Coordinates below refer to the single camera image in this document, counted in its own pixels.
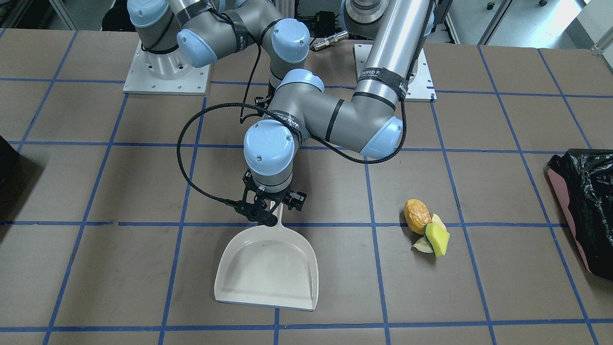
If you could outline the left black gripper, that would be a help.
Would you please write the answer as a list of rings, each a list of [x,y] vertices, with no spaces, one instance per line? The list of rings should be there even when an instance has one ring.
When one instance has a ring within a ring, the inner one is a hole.
[[[281,212],[282,205],[287,205],[289,210],[302,210],[308,197],[303,192],[292,190],[291,186],[278,192],[268,192],[263,186],[256,185],[250,170],[245,172],[242,180],[245,189],[242,199],[235,202],[235,211],[259,225],[273,227],[282,218],[275,213]]]

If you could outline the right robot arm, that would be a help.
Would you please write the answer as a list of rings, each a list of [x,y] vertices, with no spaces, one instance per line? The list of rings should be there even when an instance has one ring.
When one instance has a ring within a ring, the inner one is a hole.
[[[278,87],[309,53],[308,28],[271,0],[129,0],[127,11],[140,41],[125,93],[203,95],[209,67],[251,45],[269,55]]]

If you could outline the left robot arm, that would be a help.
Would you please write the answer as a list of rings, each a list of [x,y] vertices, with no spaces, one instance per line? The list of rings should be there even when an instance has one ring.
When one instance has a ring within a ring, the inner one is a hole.
[[[300,210],[306,195],[290,188],[298,149],[313,139],[339,153],[360,155],[359,164],[392,159],[407,135],[404,100],[435,9],[433,0],[392,0],[377,29],[365,68],[350,100],[324,92],[322,81],[306,69],[293,69],[275,88],[266,108],[252,105],[260,120],[244,137],[248,170],[239,201],[227,205],[249,221],[275,225],[280,205]]]

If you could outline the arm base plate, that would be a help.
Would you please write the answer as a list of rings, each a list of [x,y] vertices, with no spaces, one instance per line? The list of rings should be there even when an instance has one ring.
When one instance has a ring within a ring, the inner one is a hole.
[[[365,68],[365,62],[368,58],[372,44],[354,44],[353,52],[355,59],[355,76],[359,77],[361,71]],[[431,72],[429,70],[426,59],[425,50],[420,51],[418,61],[412,68],[412,73],[409,75],[409,85],[405,101],[411,102],[432,102],[436,101],[436,91],[433,85]]]
[[[206,95],[210,66],[196,68],[180,49],[164,55],[145,52],[141,42],[125,78],[127,94]]]

